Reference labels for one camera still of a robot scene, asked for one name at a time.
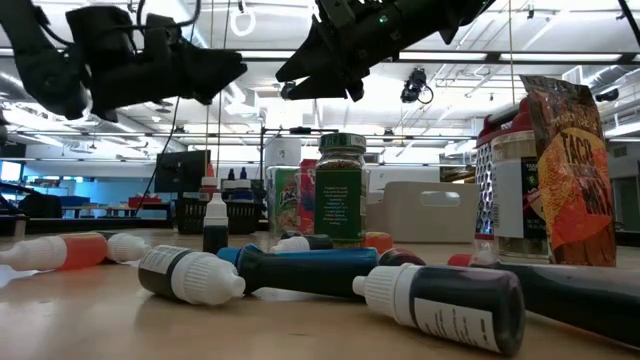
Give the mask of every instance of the taco seasoning packet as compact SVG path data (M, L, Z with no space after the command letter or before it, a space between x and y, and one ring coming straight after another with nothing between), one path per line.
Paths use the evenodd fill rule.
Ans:
M615 266L607 152L591 91L542 76L521 79L529 93L551 261Z

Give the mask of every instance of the red liquid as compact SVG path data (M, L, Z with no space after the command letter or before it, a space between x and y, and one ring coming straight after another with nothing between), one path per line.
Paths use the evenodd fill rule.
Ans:
M107 257L107 240L97 233L60 235L67 245L67 258L56 270L95 266Z

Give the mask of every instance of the green spice jar lid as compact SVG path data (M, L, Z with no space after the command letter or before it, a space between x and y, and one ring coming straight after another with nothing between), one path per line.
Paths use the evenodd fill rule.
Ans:
M326 150L346 149L359 152L367 151L367 139L358 134L331 133L320 138L320 152Z

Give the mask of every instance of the white bottle cap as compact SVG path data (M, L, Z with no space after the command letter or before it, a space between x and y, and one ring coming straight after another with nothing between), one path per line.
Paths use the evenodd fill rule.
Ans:
M353 279L353 292L367 300L369 308L391 316L402 325L414 326L409 307L411 283L420 266L378 266L369 276Z
M20 241L8 251L0 252L0 264L16 271L53 270L67 259L67 244L59 236L45 236L35 240Z
M288 239L278 241L278 245L271 247L271 252L292 252L309 251L309 241L303 236L293 236Z
M233 264L203 252L185 255L171 276L173 292L191 304L220 305L241 297L245 286Z
M236 180L236 188L251 189L251 180L248 180L248 179Z
M218 178L213 176L205 176L202 178L202 186L218 186Z
M226 190L232 190L232 189L235 189L237 187L236 184L237 184L236 180L227 180L227 181L224 182L224 188Z
M222 201L221 193L214 193L207 204L207 212L204 216L204 226L229 226L227 217L227 204Z
M107 258L115 262L140 260L151 251L151 246L145 244L144 239L125 233L110 237L107 248Z

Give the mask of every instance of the computer monitor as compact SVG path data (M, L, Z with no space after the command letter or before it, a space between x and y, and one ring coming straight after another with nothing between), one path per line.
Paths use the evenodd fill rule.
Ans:
M158 155L154 192L198 192L211 151L186 151Z

